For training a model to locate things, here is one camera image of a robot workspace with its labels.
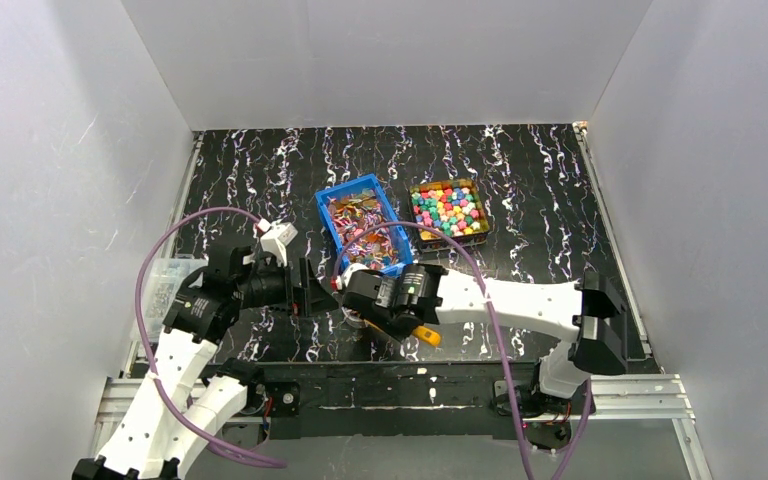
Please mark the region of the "blue plastic candy bin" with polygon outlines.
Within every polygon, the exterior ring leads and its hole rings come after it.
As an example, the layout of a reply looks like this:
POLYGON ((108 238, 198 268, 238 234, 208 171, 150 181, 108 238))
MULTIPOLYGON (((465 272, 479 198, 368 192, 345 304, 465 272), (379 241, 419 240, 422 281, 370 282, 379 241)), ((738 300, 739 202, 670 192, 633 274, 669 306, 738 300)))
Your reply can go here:
POLYGON ((358 263, 386 275, 397 275, 413 262, 412 248, 403 227, 362 233, 397 219, 375 175, 364 175, 320 190, 315 193, 315 201, 322 223, 335 244, 338 270, 358 263))

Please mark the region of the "square tin of colourful candies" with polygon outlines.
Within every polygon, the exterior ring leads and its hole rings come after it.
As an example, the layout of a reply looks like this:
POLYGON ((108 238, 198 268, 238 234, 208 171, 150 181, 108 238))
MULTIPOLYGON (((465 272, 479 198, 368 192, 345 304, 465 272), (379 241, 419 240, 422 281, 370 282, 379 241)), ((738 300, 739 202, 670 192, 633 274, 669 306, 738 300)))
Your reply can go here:
POLYGON ((417 224, 442 232, 464 247, 486 242, 491 221, 475 180, 414 185, 409 189, 409 199, 417 224))

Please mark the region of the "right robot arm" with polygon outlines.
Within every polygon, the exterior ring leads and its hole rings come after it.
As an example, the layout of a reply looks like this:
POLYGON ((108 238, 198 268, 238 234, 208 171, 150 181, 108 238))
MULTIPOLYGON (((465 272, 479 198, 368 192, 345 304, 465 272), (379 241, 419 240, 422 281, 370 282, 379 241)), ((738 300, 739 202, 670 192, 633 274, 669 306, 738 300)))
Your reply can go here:
POLYGON ((603 275, 586 272, 579 281, 532 284, 487 279, 438 265, 412 264, 385 276, 353 264, 333 286, 350 315, 389 337, 416 337, 438 346, 433 326, 488 320, 557 339, 543 356, 528 386, 514 392, 526 418, 565 413, 579 387, 593 375, 628 371, 628 307, 603 275))

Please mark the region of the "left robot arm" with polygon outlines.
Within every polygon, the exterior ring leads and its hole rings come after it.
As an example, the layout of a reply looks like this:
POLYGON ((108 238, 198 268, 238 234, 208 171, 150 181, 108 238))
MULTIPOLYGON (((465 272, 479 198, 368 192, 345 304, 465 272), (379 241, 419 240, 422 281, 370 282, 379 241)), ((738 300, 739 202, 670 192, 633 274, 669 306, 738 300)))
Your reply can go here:
POLYGON ((247 308, 272 307, 310 317, 339 307, 309 260, 292 268, 251 245, 218 243, 205 266, 183 281, 163 321, 155 363, 116 431, 93 458, 78 461, 75 479, 181 479, 215 434, 254 398, 261 368, 231 359, 197 399, 191 392, 227 330, 247 308))

